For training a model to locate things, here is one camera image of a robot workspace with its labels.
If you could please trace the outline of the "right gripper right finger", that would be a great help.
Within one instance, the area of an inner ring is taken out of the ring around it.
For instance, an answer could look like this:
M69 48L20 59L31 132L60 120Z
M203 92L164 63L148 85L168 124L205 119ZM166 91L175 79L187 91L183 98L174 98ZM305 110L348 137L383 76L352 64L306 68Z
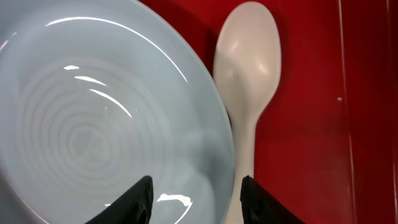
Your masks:
M248 175L239 199L244 224L305 224Z

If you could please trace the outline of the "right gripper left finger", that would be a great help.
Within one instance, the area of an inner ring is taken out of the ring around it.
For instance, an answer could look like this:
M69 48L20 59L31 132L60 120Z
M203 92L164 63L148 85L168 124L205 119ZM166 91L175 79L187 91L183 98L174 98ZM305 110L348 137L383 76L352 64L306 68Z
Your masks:
M145 175L86 224L149 224L153 201L153 179Z

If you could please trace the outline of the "large light blue plate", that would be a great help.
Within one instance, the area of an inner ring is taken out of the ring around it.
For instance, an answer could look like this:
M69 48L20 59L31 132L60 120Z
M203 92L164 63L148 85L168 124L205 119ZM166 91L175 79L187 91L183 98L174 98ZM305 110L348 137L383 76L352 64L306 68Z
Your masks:
M223 223L231 126L185 39L140 1L1 2L1 222L87 223L144 176L151 223Z

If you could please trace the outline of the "white plastic spoon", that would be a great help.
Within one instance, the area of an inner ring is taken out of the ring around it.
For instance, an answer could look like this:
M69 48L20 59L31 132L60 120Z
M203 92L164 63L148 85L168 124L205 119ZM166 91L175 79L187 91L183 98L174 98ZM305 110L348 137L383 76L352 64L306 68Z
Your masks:
M280 81L279 31L259 2L244 2L225 20L216 44L213 78L228 111L234 140L234 185L225 223L243 222L242 179L254 175L257 122Z

